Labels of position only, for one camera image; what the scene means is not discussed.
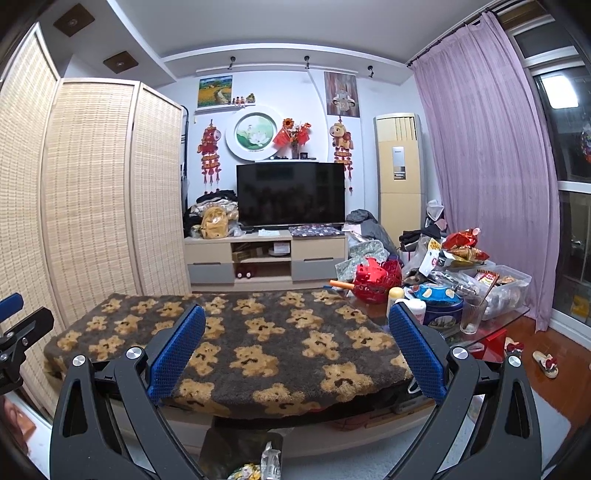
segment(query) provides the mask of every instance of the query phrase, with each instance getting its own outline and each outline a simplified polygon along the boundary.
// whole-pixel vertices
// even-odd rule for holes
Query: round wall art
[[[269,107],[246,107],[228,122],[226,143],[237,157],[265,160],[277,152],[273,138],[281,128],[282,116]]]

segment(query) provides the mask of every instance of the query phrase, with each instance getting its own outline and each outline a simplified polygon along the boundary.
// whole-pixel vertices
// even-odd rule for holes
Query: bear print blanket
[[[203,339],[166,403],[236,419],[319,411],[411,378],[393,338],[330,290],[113,294],[45,347],[47,372],[145,346],[193,305],[206,311]]]

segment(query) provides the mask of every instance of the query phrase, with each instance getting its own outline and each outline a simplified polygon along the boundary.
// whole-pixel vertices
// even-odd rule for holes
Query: white circular frame
[[[228,124],[226,125],[226,143],[230,151],[236,155],[238,158],[243,160],[250,160],[250,161],[258,161],[258,160],[266,160],[270,156],[277,153],[277,146],[271,140],[265,148],[258,151],[249,151],[244,148],[238,140],[236,139],[236,127],[238,124],[247,116],[251,115],[266,115],[271,120],[275,122],[275,126],[277,127],[277,131],[281,129],[283,124],[283,117],[277,113],[276,110],[273,110],[271,107],[268,106],[246,106],[240,110],[238,110],[234,115],[230,117],[228,120]]]

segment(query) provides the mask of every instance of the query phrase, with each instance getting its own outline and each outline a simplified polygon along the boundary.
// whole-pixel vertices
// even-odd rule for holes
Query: television
[[[246,227],[345,222],[345,175],[338,163],[236,166],[238,211]]]

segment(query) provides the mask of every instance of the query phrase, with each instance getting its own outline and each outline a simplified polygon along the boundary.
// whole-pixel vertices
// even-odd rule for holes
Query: slipper
[[[532,354],[532,357],[534,357],[534,360],[540,366],[546,377],[556,378],[556,375],[558,375],[558,362],[556,361],[556,358],[550,354],[544,355],[539,350],[536,350]]]
[[[508,356],[508,355],[521,356],[524,348],[525,348],[525,346],[523,343],[515,342],[513,340],[513,338],[511,338],[511,337],[505,338],[505,356]]]

